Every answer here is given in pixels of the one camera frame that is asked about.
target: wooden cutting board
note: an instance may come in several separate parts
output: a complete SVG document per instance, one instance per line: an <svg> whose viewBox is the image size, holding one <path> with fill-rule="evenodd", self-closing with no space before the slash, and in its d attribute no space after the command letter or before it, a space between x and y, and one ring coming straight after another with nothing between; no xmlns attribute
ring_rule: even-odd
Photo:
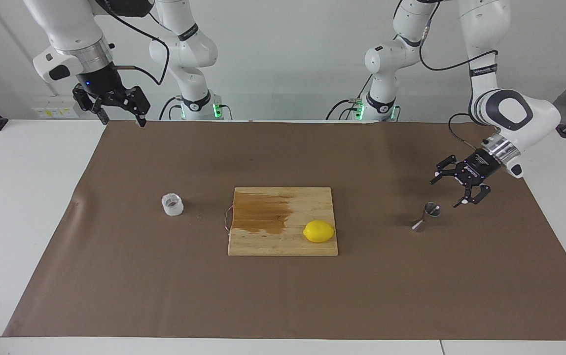
<svg viewBox="0 0 566 355"><path fill-rule="evenodd" d="M331 188L235 188L231 256L337 256L336 236L312 243L305 225L324 220L335 229Z"/></svg>

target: white table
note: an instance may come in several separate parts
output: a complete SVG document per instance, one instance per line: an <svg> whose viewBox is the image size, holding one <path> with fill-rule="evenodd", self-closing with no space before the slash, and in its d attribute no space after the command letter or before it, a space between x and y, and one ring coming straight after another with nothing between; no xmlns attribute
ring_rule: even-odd
<svg viewBox="0 0 566 355"><path fill-rule="evenodd" d="M0 132L0 335L98 143L98 121L10 121ZM566 250L566 140L525 155L526 181ZM566 342L0 338L0 354L563 354Z"/></svg>

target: wet stain on board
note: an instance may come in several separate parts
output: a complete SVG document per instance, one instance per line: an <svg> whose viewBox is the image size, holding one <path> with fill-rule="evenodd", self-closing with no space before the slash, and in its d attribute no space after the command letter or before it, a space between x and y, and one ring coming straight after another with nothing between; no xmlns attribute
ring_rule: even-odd
<svg viewBox="0 0 566 355"><path fill-rule="evenodd" d="M237 192L234 198L233 228L249 232L281 234L292 214L287 196Z"/></svg>

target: white wall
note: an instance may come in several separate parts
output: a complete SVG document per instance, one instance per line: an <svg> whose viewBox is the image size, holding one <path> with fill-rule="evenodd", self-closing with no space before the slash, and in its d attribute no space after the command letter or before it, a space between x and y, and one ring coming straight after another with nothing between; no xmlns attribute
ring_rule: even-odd
<svg viewBox="0 0 566 355"><path fill-rule="evenodd" d="M211 89L233 108L236 119L322 119L340 99L354 97L366 80L364 53L390 40L397 0L191 0L200 28L219 47L219 60L204 69ZM514 0L513 23L500 46L499 83L554 101L566 88L566 1ZM147 38L107 16L97 22L116 44L115 62L159 73L148 56ZM33 72L30 58L47 47L46 35L21 0L0 0L0 110L29 118L31 99L68 95L75 80L52 90ZM166 33L150 18L130 22ZM443 2L426 42L430 65L465 59L456 4ZM177 84L155 87L138 72L123 72L126 86L140 85L152 103L149 118ZM430 72L421 65L398 74L398 104L404 121L445 121L469 99L465 68ZM112 118L128 115L110 110Z"/></svg>

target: green led light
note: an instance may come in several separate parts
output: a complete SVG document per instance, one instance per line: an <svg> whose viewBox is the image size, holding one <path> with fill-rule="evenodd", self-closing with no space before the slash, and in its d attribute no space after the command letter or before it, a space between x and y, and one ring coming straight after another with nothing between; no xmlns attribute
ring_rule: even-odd
<svg viewBox="0 0 566 355"><path fill-rule="evenodd" d="M213 104L213 113L215 114L215 118L222 117L222 110L219 105Z"/></svg>
<svg viewBox="0 0 566 355"><path fill-rule="evenodd" d="M360 107L357 109L357 113L355 114L355 119L362 121L362 117L364 117L364 104L360 104Z"/></svg>
<svg viewBox="0 0 566 355"><path fill-rule="evenodd" d="M393 112L390 114L390 121L399 121L399 114L401 113L401 108L399 106L393 106Z"/></svg>

